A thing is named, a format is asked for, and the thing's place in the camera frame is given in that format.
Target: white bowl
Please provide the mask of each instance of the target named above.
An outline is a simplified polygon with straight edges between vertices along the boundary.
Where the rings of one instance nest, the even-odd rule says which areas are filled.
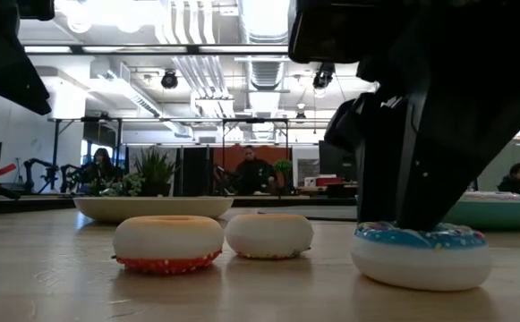
[[[136,216],[206,216],[218,218],[232,206],[224,197],[88,197],[75,198],[83,215],[103,223],[122,223]]]

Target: man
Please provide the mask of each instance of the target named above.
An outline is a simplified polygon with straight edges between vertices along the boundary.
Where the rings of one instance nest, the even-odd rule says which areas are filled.
[[[236,168],[240,186],[238,194],[251,195],[256,191],[265,192],[273,188],[276,180],[274,168],[266,161],[256,158],[252,146],[243,148],[244,161]]]
[[[499,184],[499,191],[520,193],[520,163],[510,167],[509,174]]]

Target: potted plant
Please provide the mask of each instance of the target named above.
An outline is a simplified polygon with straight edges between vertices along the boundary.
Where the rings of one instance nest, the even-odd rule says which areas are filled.
[[[274,164],[274,171],[276,174],[281,175],[283,189],[282,194],[289,194],[291,192],[291,175],[292,175],[292,162],[288,159],[279,159]]]
[[[141,151],[141,157],[134,162],[137,174],[142,177],[141,196],[168,196],[170,178],[178,168],[175,162],[168,162],[168,154],[160,154],[156,147]]]

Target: table surface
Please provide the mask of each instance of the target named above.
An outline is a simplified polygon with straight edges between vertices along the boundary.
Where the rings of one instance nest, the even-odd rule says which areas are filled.
[[[0,322],[520,321],[520,233],[488,234],[494,270],[481,288],[432,293],[361,276],[354,224],[313,228],[303,258],[247,260],[225,245],[210,269],[145,276],[110,259],[113,226],[75,210],[0,215]]]

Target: donut toy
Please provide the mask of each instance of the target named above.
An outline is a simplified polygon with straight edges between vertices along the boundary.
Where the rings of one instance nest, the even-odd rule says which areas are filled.
[[[115,259],[126,269],[180,274],[208,267],[222,252],[224,234],[202,216],[139,216],[115,231]]]
[[[226,227],[228,245],[245,258],[295,258],[310,248],[312,239],[310,221],[298,215],[239,215]]]
[[[376,281],[425,291],[462,291],[482,284],[491,259],[484,235],[439,224],[428,233],[385,222],[362,223],[351,247],[353,263]]]
[[[463,201],[520,201],[520,195],[512,192],[469,191],[461,198]]]

